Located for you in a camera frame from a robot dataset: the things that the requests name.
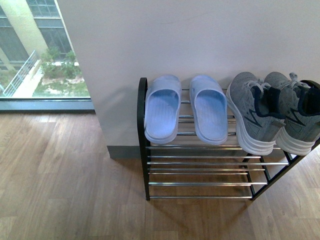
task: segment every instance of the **slipper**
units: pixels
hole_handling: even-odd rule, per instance
[[[178,133],[181,83],[176,76],[164,75],[146,91],[144,135],[152,143],[166,144]]]
[[[228,137],[227,99],[211,77],[198,75],[190,82],[195,133],[205,143],[223,144]]]

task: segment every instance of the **gray sneaker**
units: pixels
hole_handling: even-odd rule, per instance
[[[238,74],[229,85],[226,97],[236,118],[236,136],[244,151],[254,155],[272,152],[285,116],[279,111],[280,91],[260,84],[250,72]]]
[[[272,72],[264,82],[281,90],[279,109],[286,118],[276,144],[288,153],[304,156],[320,137],[320,89],[298,81],[293,72],[290,78]]]

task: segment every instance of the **laminate floorboard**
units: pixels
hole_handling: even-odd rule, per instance
[[[141,161],[110,158],[95,114],[3,113],[0,129],[0,240],[320,239],[319,148],[255,201],[146,201]]]

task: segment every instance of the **shoelace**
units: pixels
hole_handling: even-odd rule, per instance
[[[253,86],[257,86],[260,91],[261,91],[261,96],[260,98],[263,97],[264,95],[264,90],[265,89],[269,89],[271,87],[271,85],[267,82],[262,82],[262,80],[258,79],[257,81],[248,81],[243,87],[249,87],[249,89],[251,89]]]
[[[291,72],[289,76],[291,78],[291,81],[282,84],[282,87],[290,86],[290,88],[293,89],[295,86],[302,86],[302,87],[309,88],[308,84],[298,81],[298,75],[295,74],[294,72]]]

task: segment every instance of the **white wall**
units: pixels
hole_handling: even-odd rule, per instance
[[[318,0],[58,0],[106,142],[138,145],[137,90],[174,74],[319,82]]]

